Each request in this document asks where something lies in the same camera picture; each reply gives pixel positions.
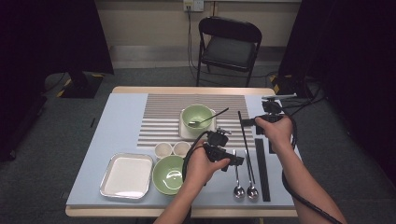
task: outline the black folding chair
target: black folding chair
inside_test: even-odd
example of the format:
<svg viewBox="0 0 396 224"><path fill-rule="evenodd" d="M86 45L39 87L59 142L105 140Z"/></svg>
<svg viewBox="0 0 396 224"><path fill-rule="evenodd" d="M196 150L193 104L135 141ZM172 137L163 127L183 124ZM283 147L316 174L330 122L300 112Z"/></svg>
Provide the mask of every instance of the black folding chair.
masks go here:
<svg viewBox="0 0 396 224"><path fill-rule="evenodd" d="M262 42L262 32L246 21L222 17L206 17L199 23L201 37L196 86L199 86L201 63L248 72L246 87L250 81L257 53ZM205 37L210 35L208 44Z"/></svg>

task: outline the black wire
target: black wire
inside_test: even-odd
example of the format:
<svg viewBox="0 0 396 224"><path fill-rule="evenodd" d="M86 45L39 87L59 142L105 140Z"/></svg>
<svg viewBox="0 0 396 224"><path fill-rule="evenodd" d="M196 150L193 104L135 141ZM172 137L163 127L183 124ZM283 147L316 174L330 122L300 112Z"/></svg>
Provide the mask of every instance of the black wire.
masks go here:
<svg viewBox="0 0 396 224"><path fill-rule="evenodd" d="M292 116L295 115L297 112L299 112L300 110L302 110L302 109L305 108L306 106L308 106L308 105L313 105L313 104L315 104L315 103L318 103L318 102L322 101L322 100L325 98L325 96L323 96L323 97L321 97L320 99L318 99L318 100L315 101L315 99L318 97L318 94L319 94L320 90L321 90L321 83L320 83L320 85L319 85L319 88L317 89L317 91L315 92L314 96L313 96L311 99L305 101L305 102L302 103L301 105L289 105L289 106L284 106L283 109L293 108L293 107L300 107L300 108L298 108L296 111L294 111L293 113L291 113Z"/></svg>
<svg viewBox="0 0 396 224"><path fill-rule="evenodd" d="M195 151L195 149L197 149L197 147L195 147L195 146L197 145L198 141L202 138L202 136L204 136L204 135L207 134L207 133L210 133L210 131L204 131L203 133L201 133L201 134L195 139L195 141L192 143L192 145L191 145L189 151L187 152L186 157L184 158L184 161L183 161L183 168L182 168L182 170L181 170L181 178L183 179L183 182L184 182L184 180L186 179L187 165L189 164L190 157L191 157L192 153ZM184 224L191 223L191 206L190 206L189 212L188 212L187 215L184 217L183 223L184 223Z"/></svg>
<svg viewBox="0 0 396 224"><path fill-rule="evenodd" d="M295 149L295 146L296 146L296 143L297 143L297 123L295 122L294 118L292 117L292 114L289 114L287 111L285 111L279 104L276 104L274 102L273 105L275 105L276 107L280 108L285 113L285 115L288 116L289 119L291 120L291 123L292 123L292 126L293 126L293 138L291 140L291 145L292 145L293 149ZM300 203L304 204L308 208L314 210L316 213L318 213L322 217L326 218L331 223L336 223L336 224L340 224L341 223L336 218L330 216L328 213L326 213L325 211L321 210L320 208L318 208L317 206L315 206L314 204L309 202L307 199L303 198L302 196L297 194L295 191L293 191L291 189L291 187L290 187L290 185L288 183L288 180L286 179L285 174L284 174L283 171L282 171L282 183L283 183L283 186L285 187L286 191L293 198L295 198L297 201L299 201Z"/></svg>
<svg viewBox="0 0 396 224"><path fill-rule="evenodd" d="M192 75L192 78L196 80L196 77L194 76L194 73L192 72L191 66L195 68L194 63L192 61L192 40L191 40L191 9L187 7L187 15L189 16L189 32L188 32L188 46L187 46L187 54L189 58L189 68L190 68L190 73Z"/></svg>
<svg viewBox="0 0 396 224"><path fill-rule="evenodd" d="M335 217L332 217L331 215L329 215L327 212L323 211L322 209L318 208L316 205L312 204L311 202L309 202L307 199L301 197L299 194L297 194L294 190L291 189L288 180L285 177L285 173L283 173L282 171L282 183L283 186L285 187L286 191L293 197L295 198L297 201L299 201L300 203L302 203L303 205L307 206L308 208L312 209L313 211L315 211L316 213L318 213L319 215L321 215L322 217L326 218L328 221L330 221L331 223L335 223L335 224L342 224L340 221L338 221Z"/></svg>

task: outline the forearm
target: forearm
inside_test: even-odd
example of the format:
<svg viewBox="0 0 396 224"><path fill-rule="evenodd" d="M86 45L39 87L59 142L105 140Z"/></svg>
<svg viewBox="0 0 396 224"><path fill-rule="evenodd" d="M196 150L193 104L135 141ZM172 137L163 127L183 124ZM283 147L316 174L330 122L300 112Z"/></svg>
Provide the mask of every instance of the forearm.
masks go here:
<svg viewBox="0 0 396 224"><path fill-rule="evenodd" d="M175 199L169 203L163 213L155 220L155 224L182 223L186 217L192 202L199 194L201 188L185 182Z"/></svg>
<svg viewBox="0 0 396 224"><path fill-rule="evenodd" d="M295 154L290 144L275 146L275 151L282 164L285 177L293 191L315 206L319 207L342 223L347 223L330 195L309 174L300 158ZM323 223L323 217L296 201L297 213L302 223Z"/></svg>

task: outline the small white cup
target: small white cup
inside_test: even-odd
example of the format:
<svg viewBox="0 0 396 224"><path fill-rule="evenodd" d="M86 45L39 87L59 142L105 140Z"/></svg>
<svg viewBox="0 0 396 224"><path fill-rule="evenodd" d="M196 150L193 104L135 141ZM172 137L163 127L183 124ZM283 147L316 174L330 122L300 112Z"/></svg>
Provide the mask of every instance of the small white cup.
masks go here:
<svg viewBox="0 0 396 224"><path fill-rule="evenodd" d="M173 153L181 158L185 158L190 147L191 145L188 142L176 142L173 147Z"/></svg>
<svg viewBox="0 0 396 224"><path fill-rule="evenodd" d="M160 160L172 155L172 146L169 143L162 142L155 146L154 152L157 160Z"/></svg>

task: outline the electrical outlet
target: electrical outlet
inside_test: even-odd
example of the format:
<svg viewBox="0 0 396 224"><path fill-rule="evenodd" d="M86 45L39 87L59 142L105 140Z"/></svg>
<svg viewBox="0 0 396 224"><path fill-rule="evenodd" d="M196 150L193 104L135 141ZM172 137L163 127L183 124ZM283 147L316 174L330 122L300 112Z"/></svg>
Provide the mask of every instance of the electrical outlet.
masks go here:
<svg viewBox="0 0 396 224"><path fill-rule="evenodd" d="M204 0L194 0L194 11L204 11Z"/></svg>
<svg viewBox="0 0 396 224"><path fill-rule="evenodd" d="M193 11L194 1L193 0L183 0L183 10L184 11Z"/></svg>
<svg viewBox="0 0 396 224"><path fill-rule="evenodd" d="M183 0L183 10L184 11L204 11L204 0Z"/></svg>

